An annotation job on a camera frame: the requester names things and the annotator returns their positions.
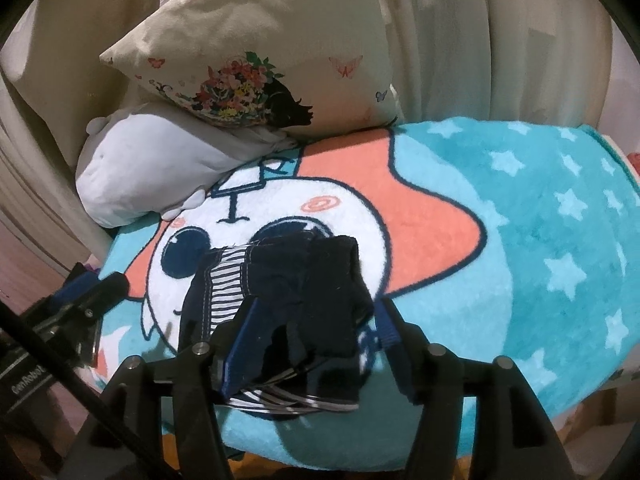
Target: cartoon eye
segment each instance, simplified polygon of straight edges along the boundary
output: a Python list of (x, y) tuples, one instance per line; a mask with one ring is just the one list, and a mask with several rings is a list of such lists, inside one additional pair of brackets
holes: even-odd
[(204, 229), (192, 226), (180, 229), (162, 250), (162, 270), (176, 280), (193, 276), (200, 259), (210, 247), (209, 235)]

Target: beige pillow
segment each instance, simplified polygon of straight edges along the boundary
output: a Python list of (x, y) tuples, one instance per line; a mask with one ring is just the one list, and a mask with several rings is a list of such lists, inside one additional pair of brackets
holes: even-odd
[(100, 59), (223, 128), (320, 137), (398, 115), (378, 0), (169, 0)]

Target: butterfly print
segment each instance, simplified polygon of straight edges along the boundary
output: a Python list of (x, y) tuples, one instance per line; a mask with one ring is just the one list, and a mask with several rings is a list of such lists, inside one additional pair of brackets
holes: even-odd
[(157, 59), (155, 57), (149, 57), (147, 61), (149, 62), (149, 65), (151, 65), (153, 68), (160, 68), (162, 65), (164, 65), (164, 62), (166, 60), (164, 58)]
[(351, 61), (348, 62), (341, 61), (337, 57), (329, 58), (329, 62), (331, 63), (331, 66), (334, 67), (334, 70), (342, 77), (346, 77), (348, 79), (351, 79), (353, 77), (353, 73), (360, 66), (361, 61), (362, 56), (354, 57)]

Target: white star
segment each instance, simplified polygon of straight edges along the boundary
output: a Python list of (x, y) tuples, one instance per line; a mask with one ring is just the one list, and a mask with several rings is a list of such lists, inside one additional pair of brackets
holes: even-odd
[(604, 196), (607, 197), (607, 206), (610, 207), (611, 209), (615, 209), (618, 212), (618, 214), (620, 214), (620, 211), (622, 211), (622, 204), (616, 198), (615, 193), (613, 193), (613, 191), (610, 189), (605, 189), (603, 193), (604, 193)]
[(527, 135), (527, 132), (531, 129), (530, 126), (527, 126), (521, 121), (511, 121), (510, 123), (507, 123), (507, 128), (521, 135)]
[(521, 359), (513, 360), (518, 368), (530, 384), (535, 394), (553, 383), (558, 376), (551, 370), (545, 368), (545, 349), (541, 348), (533, 352), (533, 355), (523, 361)]
[(572, 216), (578, 222), (582, 221), (582, 211), (584, 209), (588, 209), (589, 206), (587, 206), (582, 200), (578, 199), (573, 189), (570, 189), (566, 193), (554, 193), (554, 196), (560, 203), (558, 213), (562, 216)]
[(484, 210), (481, 211), (482, 220), (489, 227), (502, 227), (509, 223), (509, 219), (502, 216), (495, 209), (495, 204), (491, 200), (484, 203)]
[(584, 271), (574, 263), (571, 253), (565, 254), (559, 260), (545, 259), (545, 265), (551, 271), (551, 277), (546, 284), (546, 290), (554, 292), (562, 290), (569, 300), (575, 299), (575, 287), (587, 279)]
[(616, 168), (614, 168), (606, 158), (601, 158), (600, 163), (602, 165), (602, 169), (610, 175), (613, 175), (613, 172), (616, 171)]
[(580, 176), (580, 170), (582, 169), (582, 166), (580, 164), (577, 164), (576, 161), (573, 160), (571, 155), (561, 155), (561, 156), (562, 156), (562, 163), (564, 164), (565, 168), (571, 171), (575, 176)]
[(622, 250), (622, 245), (616, 242), (616, 252), (618, 253), (618, 259), (620, 260), (620, 270), (622, 270), (622, 277), (626, 276), (626, 256)]
[(525, 167), (513, 152), (491, 152), (492, 163), (491, 169), (495, 171), (504, 171), (509, 176), (516, 176), (522, 168)]
[(558, 128), (558, 130), (560, 131), (560, 137), (562, 137), (563, 139), (575, 142), (575, 139), (578, 138), (574, 133), (572, 133), (569, 128)]
[(607, 323), (607, 340), (604, 343), (604, 348), (612, 348), (617, 355), (622, 350), (622, 340), (629, 335), (629, 329), (622, 322), (622, 309), (613, 316), (607, 316), (605, 318)]
[(451, 119), (447, 119), (446, 121), (442, 121), (440, 123), (433, 123), (427, 130), (428, 133), (439, 134), (445, 139), (449, 139), (453, 134), (458, 134), (462, 131), (462, 128), (456, 126), (456, 123)]

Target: cartoon face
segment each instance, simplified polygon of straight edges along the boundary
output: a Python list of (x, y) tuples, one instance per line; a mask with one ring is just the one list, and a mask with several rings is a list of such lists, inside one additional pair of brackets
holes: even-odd
[[(162, 222), (127, 269), (130, 295), (143, 300), (145, 336), (159, 330), (175, 352), (185, 295), (211, 248), (297, 230), (351, 236), (373, 298), (441, 279), (473, 260), (484, 245), (479, 221), (461, 206), (402, 182), (389, 170), (388, 133), (374, 140), (355, 153), (349, 146), (322, 150), (323, 144), (344, 142), (327, 139), (306, 148), (298, 162), (272, 156), (247, 165), (201, 206)], [(336, 160), (344, 152), (347, 160)], [(288, 164), (295, 170), (287, 173)]]

